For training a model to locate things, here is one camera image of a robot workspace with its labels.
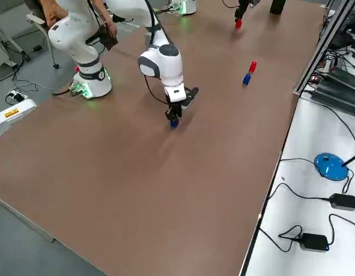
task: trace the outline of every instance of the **blue block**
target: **blue block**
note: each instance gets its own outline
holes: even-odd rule
[[[250,82],[250,79],[251,79],[251,75],[250,74],[246,74],[244,80],[242,81],[243,84],[248,85],[249,82]]]
[[[170,121],[170,126],[172,128],[177,128],[179,125],[179,120]]]

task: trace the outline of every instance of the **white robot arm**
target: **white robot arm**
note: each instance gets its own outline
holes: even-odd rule
[[[49,31],[52,44],[67,51],[79,67],[74,83],[86,98],[100,97],[111,90],[107,71],[99,60],[95,48],[85,41],[94,35],[99,23],[92,13],[89,0],[56,0],[68,16],[57,22]],[[106,0],[109,9],[121,18],[135,18],[151,33],[148,49],[141,54],[138,65],[145,76],[159,78],[164,85],[166,112],[171,125],[179,123],[182,109],[194,99],[198,88],[184,87],[183,63],[178,48],[172,43],[156,17],[148,0]]]
[[[166,116],[172,126],[178,124],[182,109],[188,107],[199,91],[184,86],[179,49],[169,39],[148,0],[106,0],[106,3],[119,17],[138,18],[151,33],[149,47],[139,57],[138,65],[145,76],[161,79],[169,105]]]

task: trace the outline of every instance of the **table surface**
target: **table surface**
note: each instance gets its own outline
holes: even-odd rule
[[[311,102],[308,95],[299,101],[294,120],[283,151],[283,159],[305,158],[313,161],[323,152],[330,152],[348,160],[355,155],[355,142],[342,122],[329,109]],[[348,124],[355,135],[355,117],[335,110]],[[355,161],[348,165],[354,178],[348,195],[355,196]],[[304,197],[328,198],[341,193],[345,181],[330,181],[304,160],[281,162],[275,175],[271,194],[285,182],[294,192]],[[263,214],[261,228],[284,250],[290,241],[279,239],[279,233],[294,225],[301,225],[303,232],[325,235],[331,242],[330,214],[337,214],[355,223],[355,211],[333,209],[328,202],[304,200],[294,196],[288,188],[281,186],[268,201]],[[325,254],[303,251],[297,243],[284,254],[263,234],[256,239],[253,254],[245,276],[355,276],[355,226],[332,217],[335,242]],[[288,236],[296,236],[299,228]]]
[[[144,31],[122,41],[103,57],[110,95],[53,98],[0,137],[0,199],[109,275],[237,275],[324,12],[270,5],[239,32],[216,0],[162,17],[200,88],[175,130],[138,70]]]

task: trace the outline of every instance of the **chair leg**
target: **chair leg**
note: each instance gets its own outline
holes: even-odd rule
[[[55,69],[59,69],[60,66],[55,62],[55,58],[54,58],[53,52],[52,52],[52,44],[51,44],[50,38],[47,34],[47,31],[40,24],[38,24],[36,22],[34,22],[34,24],[38,27],[38,29],[41,31],[41,33],[46,37],[46,43],[47,43],[47,46],[49,48],[49,52],[50,52],[50,55],[52,58],[53,67]]]
[[[27,55],[27,53],[21,47],[19,47],[19,45],[13,39],[11,39],[11,37],[7,36],[1,28],[0,33],[6,42],[10,42],[15,47],[15,49],[24,56],[27,62],[30,61],[30,57]]]

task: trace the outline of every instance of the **yellow label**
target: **yellow label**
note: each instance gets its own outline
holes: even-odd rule
[[[12,111],[9,111],[7,113],[5,113],[5,118],[8,118],[14,114],[17,114],[19,112],[19,110],[16,108],[16,109],[13,109]]]

